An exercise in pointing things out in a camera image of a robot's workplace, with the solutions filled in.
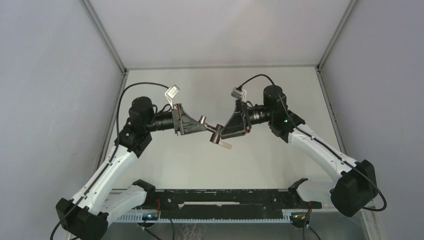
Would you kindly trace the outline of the dark metal faucet handle valve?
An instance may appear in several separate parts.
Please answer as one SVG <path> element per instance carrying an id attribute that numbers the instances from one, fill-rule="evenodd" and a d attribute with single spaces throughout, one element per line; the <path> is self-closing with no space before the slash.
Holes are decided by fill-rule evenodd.
<path id="1" fill-rule="evenodd" d="M 231 149 L 232 148 L 231 144 L 221 140 L 222 129 L 223 129 L 223 126 L 220 125 L 220 124 L 217 124 L 216 126 L 208 125 L 207 130 L 212 133 L 209 141 L 213 144 L 219 145 L 219 146 L 224 147 L 226 149 Z"/>

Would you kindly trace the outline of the silver tee pipe fitting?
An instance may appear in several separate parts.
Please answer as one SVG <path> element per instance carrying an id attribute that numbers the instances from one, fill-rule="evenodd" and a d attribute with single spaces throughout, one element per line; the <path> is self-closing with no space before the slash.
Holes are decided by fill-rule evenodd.
<path id="1" fill-rule="evenodd" d="M 202 124 L 206 128 L 207 131 L 209 131 L 211 133 L 215 133 L 216 132 L 215 127 L 213 127 L 213 126 L 209 125 L 208 123 L 206 123 L 206 117 L 204 115 L 201 115 L 200 116 L 200 119 L 199 119 L 198 122 L 200 124 Z"/>

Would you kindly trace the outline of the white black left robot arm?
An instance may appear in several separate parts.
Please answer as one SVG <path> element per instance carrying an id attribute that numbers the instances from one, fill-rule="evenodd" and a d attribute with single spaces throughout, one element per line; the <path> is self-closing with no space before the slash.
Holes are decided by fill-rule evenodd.
<path id="1" fill-rule="evenodd" d="M 176 134 L 187 135 L 206 130 L 205 116 L 195 120 L 180 103 L 170 112 L 155 112 L 151 99 L 142 96 L 133 100 L 128 112 L 129 118 L 100 168 L 71 199 L 61 198 L 56 204 L 59 222 L 55 231 L 62 227 L 81 240 L 100 240 L 108 227 L 130 209 L 153 207 L 157 200 L 155 187 L 143 180 L 112 198 L 108 196 L 152 141 L 152 132 L 173 129 Z"/>

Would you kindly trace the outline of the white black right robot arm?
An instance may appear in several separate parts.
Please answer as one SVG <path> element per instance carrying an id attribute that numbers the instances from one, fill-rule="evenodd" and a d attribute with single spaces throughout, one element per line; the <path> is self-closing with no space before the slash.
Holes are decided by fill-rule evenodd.
<path id="1" fill-rule="evenodd" d="M 328 145 L 289 110 L 286 95 L 279 86 L 263 90 L 263 104 L 249 106 L 246 91 L 235 87 L 234 112 L 220 130 L 221 139 L 244 136 L 257 124 L 267 123 L 271 132 L 285 143 L 305 153 L 331 178 L 330 182 L 299 180 L 289 194 L 289 203 L 302 208 L 308 202 L 331 203 L 341 214 L 352 217 L 379 193 L 375 168 L 368 160 L 358 161 Z"/>

